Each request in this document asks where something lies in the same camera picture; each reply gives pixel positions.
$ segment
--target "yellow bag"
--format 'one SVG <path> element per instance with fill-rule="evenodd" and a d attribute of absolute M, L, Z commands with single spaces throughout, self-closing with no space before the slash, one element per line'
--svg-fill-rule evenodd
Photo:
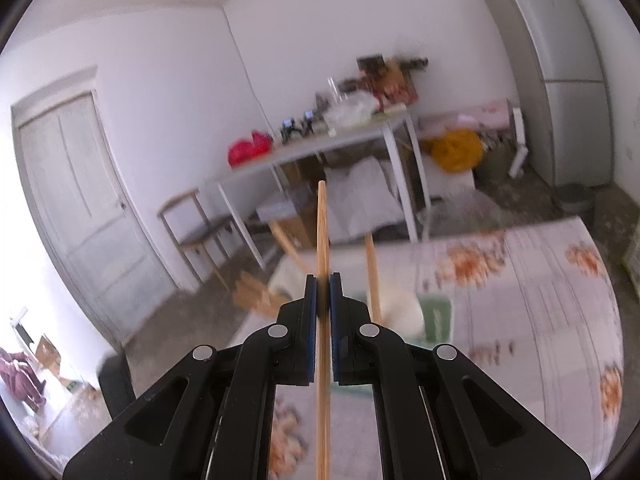
<path fill-rule="evenodd" d="M 451 130 L 437 139 L 423 139 L 420 146 L 449 173 L 472 170 L 484 157 L 480 137 L 473 130 Z"/>

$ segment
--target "red plastic bag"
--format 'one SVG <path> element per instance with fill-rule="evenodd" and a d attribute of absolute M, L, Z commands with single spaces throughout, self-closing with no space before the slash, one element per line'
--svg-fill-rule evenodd
<path fill-rule="evenodd" d="M 230 147 L 226 155 L 231 167 L 242 164 L 246 160 L 249 160 L 252 155 L 254 144 L 246 139 L 236 140 Z"/>
<path fill-rule="evenodd" d="M 231 167 L 271 151 L 273 139 L 270 136 L 258 130 L 252 131 L 251 136 L 253 141 L 240 139 L 229 147 L 226 160 Z"/>
<path fill-rule="evenodd" d="M 254 140 L 252 158 L 254 158 L 254 156 L 259 156 L 265 153 L 269 153 L 271 151 L 271 145 L 273 144 L 273 139 L 271 139 L 270 136 L 262 132 L 259 132 L 258 130 L 252 131 L 251 136 Z"/>

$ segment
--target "white refrigerator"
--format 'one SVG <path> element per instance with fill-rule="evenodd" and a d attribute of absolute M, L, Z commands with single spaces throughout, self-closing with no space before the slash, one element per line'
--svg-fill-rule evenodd
<path fill-rule="evenodd" d="M 550 186 L 607 184 L 606 83 L 578 0 L 485 0 L 516 80 L 530 163 Z"/>

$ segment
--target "door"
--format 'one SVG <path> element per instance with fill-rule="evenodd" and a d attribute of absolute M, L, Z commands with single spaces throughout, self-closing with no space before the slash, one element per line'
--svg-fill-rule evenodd
<path fill-rule="evenodd" d="M 175 284 L 122 192 L 93 96 L 24 123 L 17 142 L 31 213 L 54 263 L 96 328 L 124 344 Z"/>

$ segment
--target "bed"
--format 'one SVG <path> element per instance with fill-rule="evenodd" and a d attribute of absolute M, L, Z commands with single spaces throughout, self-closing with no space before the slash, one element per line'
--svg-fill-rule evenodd
<path fill-rule="evenodd" d="M 451 342 L 580 454 L 592 476 L 604 468 L 622 402 L 622 330 L 607 271 L 580 219 L 380 244 L 376 254 L 383 319 L 427 296 L 450 303 L 437 341 L 411 333 L 406 322 L 415 318 L 387 317 L 390 328 L 413 344 Z M 314 267 L 313 254 L 303 258 Z M 363 247 L 332 250 L 345 295 L 363 301 L 364 261 Z M 302 297 L 304 276 L 285 257 L 270 289 Z M 423 314 L 428 327 L 434 320 Z M 232 343 L 271 322 L 251 314 Z M 277 397 L 299 421 L 292 438 L 308 449 L 290 477 L 311 478 L 314 390 L 279 386 Z M 376 435 L 370 389 L 334 386 L 332 478 L 382 478 Z"/>

